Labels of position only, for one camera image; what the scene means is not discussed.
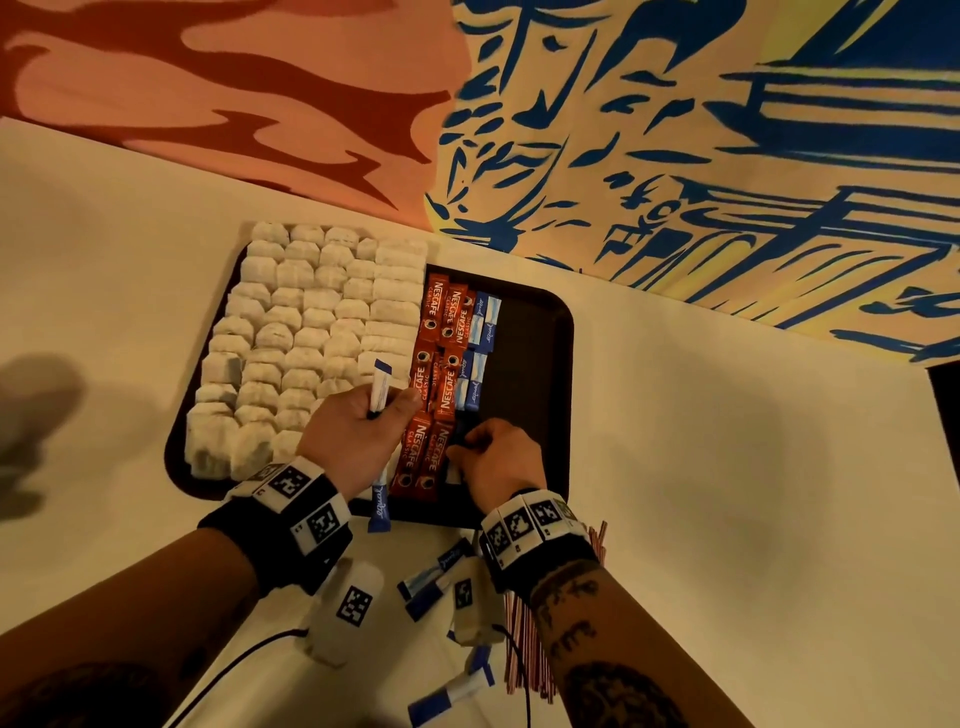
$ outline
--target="wire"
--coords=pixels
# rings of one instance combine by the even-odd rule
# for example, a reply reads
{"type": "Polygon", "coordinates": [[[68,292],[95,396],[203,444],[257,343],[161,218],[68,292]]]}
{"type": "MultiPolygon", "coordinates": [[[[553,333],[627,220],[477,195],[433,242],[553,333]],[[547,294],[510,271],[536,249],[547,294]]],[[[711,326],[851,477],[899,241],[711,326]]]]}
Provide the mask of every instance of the wire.
{"type": "Polygon", "coordinates": [[[520,676],[523,678],[523,691],[527,698],[527,728],[531,728],[531,719],[530,719],[530,682],[527,680],[527,668],[523,664],[523,655],[520,654],[520,648],[516,646],[514,641],[514,636],[510,634],[504,627],[499,624],[495,624],[493,629],[496,632],[499,632],[501,635],[507,638],[507,642],[510,643],[510,648],[514,651],[516,655],[516,664],[520,668],[520,676]]]}
{"type": "Polygon", "coordinates": [[[245,650],[239,657],[237,657],[229,665],[227,665],[222,670],[220,670],[220,672],[217,673],[216,677],[214,677],[206,685],[206,687],[203,690],[197,693],[197,697],[195,697],[193,700],[190,701],[190,704],[187,705],[187,707],[182,710],[180,715],[174,718],[173,722],[170,723],[170,725],[168,725],[167,728],[177,728],[178,725],[183,723],[183,719],[187,717],[190,711],[192,711],[194,708],[197,707],[197,704],[206,697],[206,694],[208,692],[213,690],[214,686],[216,686],[217,683],[219,683],[224,677],[226,677],[228,672],[230,672],[232,669],[237,667],[240,663],[242,663],[248,657],[253,655],[253,653],[256,652],[258,649],[260,649],[260,647],[266,647],[268,644],[276,642],[277,640],[282,640],[284,637],[306,637],[306,634],[307,634],[307,631],[305,629],[288,629],[288,630],[285,630],[284,632],[277,632],[275,635],[268,637],[266,640],[261,640],[260,642],[255,644],[253,647],[250,647],[249,649],[245,650]]]}

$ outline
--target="hand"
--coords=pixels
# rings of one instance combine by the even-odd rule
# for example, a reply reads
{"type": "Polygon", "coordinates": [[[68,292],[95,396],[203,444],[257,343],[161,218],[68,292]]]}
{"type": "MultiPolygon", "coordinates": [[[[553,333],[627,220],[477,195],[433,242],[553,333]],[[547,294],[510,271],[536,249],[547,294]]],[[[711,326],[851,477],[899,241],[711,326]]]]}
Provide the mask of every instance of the hand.
{"type": "Polygon", "coordinates": [[[540,446],[506,420],[487,420],[467,434],[470,448],[450,446],[446,455],[460,468],[470,495],[484,515],[524,488],[546,489],[540,446]]]}
{"type": "Polygon", "coordinates": [[[416,389],[391,391],[392,400],[375,420],[367,419],[371,386],[324,400],[303,430],[297,455],[324,469],[347,500],[369,488],[394,453],[403,430],[420,409],[416,389]]]}

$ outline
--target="left hand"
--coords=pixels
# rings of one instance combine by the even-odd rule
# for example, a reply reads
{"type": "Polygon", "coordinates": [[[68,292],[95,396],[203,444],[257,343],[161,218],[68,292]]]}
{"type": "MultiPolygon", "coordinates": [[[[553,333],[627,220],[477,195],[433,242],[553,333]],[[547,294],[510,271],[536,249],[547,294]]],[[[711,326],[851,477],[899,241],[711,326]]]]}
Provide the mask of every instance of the left hand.
{"type": "Polygon", "coordinates": [[[365,384],[324,400],[303,431],[297,455],[316,463],[346,500],[369,488],[420,409],[413,388],[391,391],[391,403],[375,420],[367,419],[371,386],[365,384]]]}

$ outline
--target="forearm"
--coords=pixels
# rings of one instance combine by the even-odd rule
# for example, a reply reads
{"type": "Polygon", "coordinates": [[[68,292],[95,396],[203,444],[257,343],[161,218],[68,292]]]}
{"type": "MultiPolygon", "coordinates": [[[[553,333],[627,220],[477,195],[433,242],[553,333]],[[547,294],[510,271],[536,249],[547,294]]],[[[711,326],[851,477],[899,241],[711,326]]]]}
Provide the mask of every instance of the forearm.
{"type": "Polygon", "coordinates": [[[162,725],[257,597],[230,539],[208,528],[184,536],[0,636],[0,726],[91,716],[162,725]]]}
{"type": "Polygon", "coordinates": [[[574,728],[750,722],[599,564],[577,561],[531,594],[540,639],[574,728]]]}

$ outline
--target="painted wall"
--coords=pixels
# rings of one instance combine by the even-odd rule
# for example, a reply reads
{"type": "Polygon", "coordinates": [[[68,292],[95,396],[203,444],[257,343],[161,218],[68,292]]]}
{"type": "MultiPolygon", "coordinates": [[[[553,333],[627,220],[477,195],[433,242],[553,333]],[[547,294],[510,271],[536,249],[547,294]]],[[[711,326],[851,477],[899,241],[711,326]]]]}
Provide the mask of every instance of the painted wall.
{"type": "Polygon", "coordinates": [[[955,0],[9,0],[0,111],[922,365],[955,0]]]}

